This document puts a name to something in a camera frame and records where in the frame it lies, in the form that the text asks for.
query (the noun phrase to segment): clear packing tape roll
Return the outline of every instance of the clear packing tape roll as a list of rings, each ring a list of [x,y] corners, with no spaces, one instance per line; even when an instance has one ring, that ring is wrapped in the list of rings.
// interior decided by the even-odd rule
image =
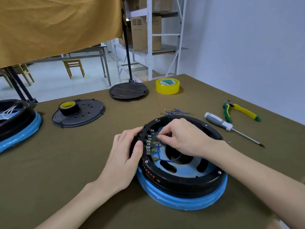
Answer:
[[[156,81],[156,91],[165,94],[172,95],[179,92],[180,82],[173,78],[161,78]]]

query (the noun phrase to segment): wooden chair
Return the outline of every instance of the wooden chair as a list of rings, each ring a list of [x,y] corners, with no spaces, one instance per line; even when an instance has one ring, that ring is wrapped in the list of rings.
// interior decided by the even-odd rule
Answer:
[[[24,79],[26,80],[26,82],[28,83],[29,86],[31,86],[31,83],[29,82],[27,75],[30,77],[30,79],[32,80],[32,82],[34,83],[34,79],[31,76],[31,73],[29,71],[29,69],[27,68],[27,66],[23,63],[23,64],[17,64],[13,66],[13,69],[15,70],[15,72],[17,74],[22,74]]]
[[[0,77],[4,77],[5,80],[7,81],[7,83],[9,84],[9,86],[11,88],[13,88],[13,85],[11,84],[11,82],[10,82],[10,80],[9,80],[9,78],[7,76],[8,75],[7,75],[6,71],[4,69],[0,69]]]
[[[81,73],[83,77],[85,77],[84,69],[83,66],[81,65],[81,60],[80,59],[72,59],[72,60],[63,60],[63,63],[67,69],[67,73],[69,75],[69,78],[72,79],[72,73],[70,70],[70,67],[78,67],[81,69]]]

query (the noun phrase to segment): black metal pole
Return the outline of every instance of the black metal pole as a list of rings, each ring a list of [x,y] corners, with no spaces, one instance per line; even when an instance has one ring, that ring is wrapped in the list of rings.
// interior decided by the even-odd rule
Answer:
[[[4,70],[7,73],[7,77],[9,78],[9,80],[12,83],[13,87],[15,88],[15,90],[16,90],[18,96],[20,97],[20,99],[26,101],[26,99],[25,99],[24,95],[22,94],[21,90],[19,89],[16,81],[11,77],[9,69],[7,67],[5,67]]]
[[[25,87],[25,85],[23,84],[23,82],[21,81],[21,79],[19,78],[19,76],[17,75],[17,73],[15,72],[15,70],[13,69],[12,66],[8,66],[7,67],[8,70],[10,71],[10,73],[12,74],[13,78],[17,81],[17,83],[19,84],[19,86],[21,87],[21,89],[23,90],[23,92],[26,94],[26,96],[29,98],[30,101],[33,100],[31,94],[29,93],[29,91],[27,90],[27,88]]]
[[[129,82],[133,82],[132,68],[130,66],[129,49],[128,49],[128,41],[127,41],[127,31],[126,31],[126,26],[125,26],[123,16],[124,16],[124,10],[122,10],[122,27],[123,27],[123,34],[124,34],[124,39],[125,39],[126,55],[127,55],[127,62],[128,62]]]

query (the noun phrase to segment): blue rubber base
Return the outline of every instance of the blue rubber base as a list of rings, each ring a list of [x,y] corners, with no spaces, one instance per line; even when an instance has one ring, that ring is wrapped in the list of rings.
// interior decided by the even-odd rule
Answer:
[[[199,210],[206,208],[213,203],[215,203],[224,193],[224,190],[226,189],[227,185],[227,174],[224,177],[223,182],[221,185],[216,189],[213,193],[200,197],[200,198],[177,198],[173,197],[169,194],[166,194],[160,190],[158,190],[156,187],[154,187],[143,175],[142,170],[140,167],[138,167],[137,170],[137,178],[143,187],[143,189],[148,193],[150,197],[152,197],[157,202],[168,206],[170,208],[174,208],[177,210]]]
[[[35,119],[25,129],[0,142],[0,153],[13,146],[14,144],[17,144],[18,142],[21,142],[27,139],[29,136],[33,135],[39,129],[41,121],[41,116],[36,112]]]

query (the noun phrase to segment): cardboard box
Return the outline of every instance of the cardboard box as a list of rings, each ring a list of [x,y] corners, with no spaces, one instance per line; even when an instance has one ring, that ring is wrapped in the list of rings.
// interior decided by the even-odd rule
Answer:
[[[126,0],[129,11],[147,8],[147,0]],[[171,11],[173,0],[152,0],[152,12]]]
[[[126,23],[127,23],[126,32],[127,32],[128,45],[132,45],[132,26],[131,26],[131,22],[126,21]],[[119,44],[125,46],[124,34],[122,35],[122,38],[119,38]]]
[[[147,44],[147,22],[146,16],[131,18],[132,24],[132,42],[135,51],[143,51],[148,49]],[[152,18],[152,33],[161,34],[162,18],[154,16]],[[161,50],[161,36],[152,37],[152,50]]]

